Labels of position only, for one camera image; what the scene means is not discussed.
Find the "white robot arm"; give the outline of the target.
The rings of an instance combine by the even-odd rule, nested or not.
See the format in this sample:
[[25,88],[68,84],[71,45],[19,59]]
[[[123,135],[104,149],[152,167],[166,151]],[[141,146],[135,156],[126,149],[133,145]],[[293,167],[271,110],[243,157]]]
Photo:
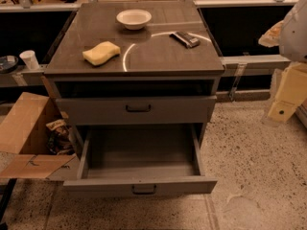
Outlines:
[[291,63],[281,72],[277,87],[271,87],[272,103],[265,112],[267,124],[286,123],[307,99],[307,0],[299,0],[282,21],[258,40],[265,47],[278,46]]

